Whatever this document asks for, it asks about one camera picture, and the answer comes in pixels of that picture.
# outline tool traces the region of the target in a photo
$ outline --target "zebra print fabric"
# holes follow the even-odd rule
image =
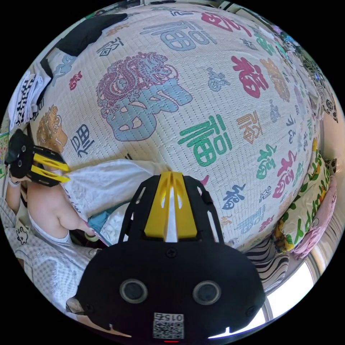
[[[255,265],[266,293],[282,282],[289,267],[290,255],[277,253],[271,236],[245,255]]]

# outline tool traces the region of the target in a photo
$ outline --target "white label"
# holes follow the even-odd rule
[[[184,339],[183,314],[154,313],[153,337],[156,339]]]

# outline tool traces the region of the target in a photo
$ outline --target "quilted mattress cover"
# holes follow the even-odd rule
[[[127,158],[199,179],[225,241],[248,250],[272,232],[308,169],[314,84],[235,14],[188,4],[125,12],[78,57],[50,54],[35,143],[71,170]]]

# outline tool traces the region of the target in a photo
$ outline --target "colorful pillowcase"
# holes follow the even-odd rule
[[[292,250],[297,260],[305,258],[319,242],[331,221],[335,203],[337,200],[337,180],[331,176],[330,188],[323,199],[323,202],[316,212],[310,230],[303,240]]]
[[[278,252],[291,251],[309,231],[328,191],[330,178],[330,172],[317,149],[317,140],[314,139],[312,157],[300,192],[273,231]]]

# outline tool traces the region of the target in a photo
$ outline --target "folded clothes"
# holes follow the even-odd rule
[[[323,199],[320,208],[316,212],[310,230],[305,234],[302,241],[292,250],[297,260],[305,258],[315,245],[320,241],[334,212],[337,200],[337,181],[331,176],[329,190]]]
[[[40,63],[32,64],[25,72],[8,105],[10,130],[32,119],[33,113],[38,109],[38,98],[50,80],[50,76],[43,70]]]

